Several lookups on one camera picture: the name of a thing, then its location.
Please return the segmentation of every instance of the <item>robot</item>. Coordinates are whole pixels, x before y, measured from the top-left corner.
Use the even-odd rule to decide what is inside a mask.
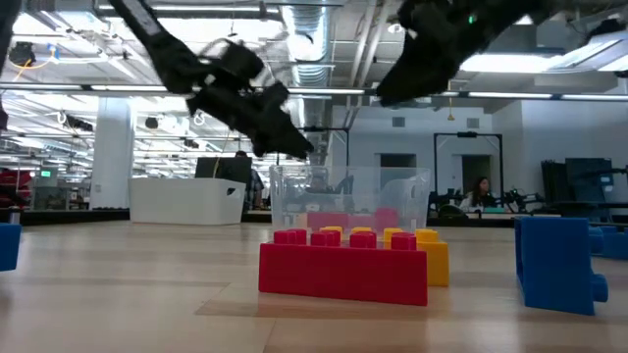
[[[406,29],[401,57],[377,88],[384,106],[440,93],[465,59],[486,48],[525,15],[535,23],[566,6],[563,0],[404,0],[397,14]],[[280,152],[305,159],[314,147],[281,107],[288,90],[276,82],[253,88],[262,60],[242,44],[220,58],[201,63],[185,44],[157,21],[144,0],[110,0],[146,47],[155,71],[172,93],[187,97],[190,115],[204,111],[247,135],[261,157]],[[21,0],[4,0],[0,14],[0,68],[10,44]]]

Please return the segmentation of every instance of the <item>woman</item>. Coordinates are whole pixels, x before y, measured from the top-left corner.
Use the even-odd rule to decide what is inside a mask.
[[[481,176],[475,181],[473,191],[469,192],[467,198],[460,204],[460,208],[467,212],[496,206],[497,202],[491,194],[491,184],[485,176]]]

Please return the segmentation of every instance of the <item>white pillar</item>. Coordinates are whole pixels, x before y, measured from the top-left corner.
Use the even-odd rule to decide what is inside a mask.
[[[98,103],[89,207],[128,208],[132,177],[135,113],[127,98]]]

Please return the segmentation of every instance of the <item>transparent container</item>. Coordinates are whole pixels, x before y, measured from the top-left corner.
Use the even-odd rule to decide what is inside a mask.
[[[425,227],[432,172],[420,168],[271,167],[275,229]]]

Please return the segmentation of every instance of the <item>floor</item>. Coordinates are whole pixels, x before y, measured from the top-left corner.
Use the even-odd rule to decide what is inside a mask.
[[[626,352],[628,263],[596,317],[521,305],[511,229],[443,228],[427,308],[260,294],[262,225],[31,227],[0,274],[0,352]]]

